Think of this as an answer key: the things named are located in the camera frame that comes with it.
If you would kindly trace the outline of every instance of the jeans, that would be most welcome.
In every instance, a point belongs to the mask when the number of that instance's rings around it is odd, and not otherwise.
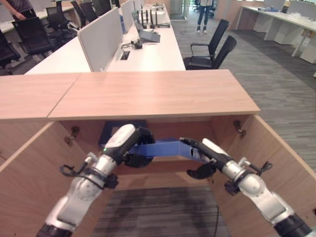
[[[197,21],[198,25],[201,24],[201,21],[202,21],[202,18],[203,18],[203,14],[204,14],[204,11],[205,11],[204,25],[206,26],[210,10],[211,10],[211,6],[199,6],[199,17],[198,17],[198,21]]]

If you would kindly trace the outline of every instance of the black cable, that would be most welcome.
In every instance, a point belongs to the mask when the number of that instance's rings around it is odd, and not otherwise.
[[[219,207],[217,206],[216,225],[215,225],[215,231],[214,231],[213,237],[215,237],[217,233],[218,219],[219,219]]]

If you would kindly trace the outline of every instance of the white partition panel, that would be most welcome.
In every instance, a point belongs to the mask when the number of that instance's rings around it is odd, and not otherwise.
[[[130,27],[133,25],[133,19],[132,19],[132,11],[134,10],[134,4],[133,0],[128,0],[124,2],[121,5],[122,14],[123,14],[123,20],[124,20],[124,26],[126,32],[130,29]]]
[[[307,16],[316,20],[316,4],[303,1],[291,1],[287,13],[298,12],[302,16]]]
[[[92,72],[106,70],[122,42],[119,9],[103,14],[78,32],[78,38]]]
[[[138,11],[142,10],[142,0],[134,0],[135,2],[135,9]]]

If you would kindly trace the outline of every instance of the person's hand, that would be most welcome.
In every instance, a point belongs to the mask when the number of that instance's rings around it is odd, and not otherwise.
[[[17,12],[14,14],[16,16],[16,18],[18,18],[20,21],[25,20],[26,17],[23,16],[20,12]]]

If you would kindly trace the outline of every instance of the wooden countertop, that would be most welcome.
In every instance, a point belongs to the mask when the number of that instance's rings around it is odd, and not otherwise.
[[[140,119],[256,114],[229,70],[0,78],[0,119]]]
[[[0,119],[47,119],[79,75],[0,77]]]

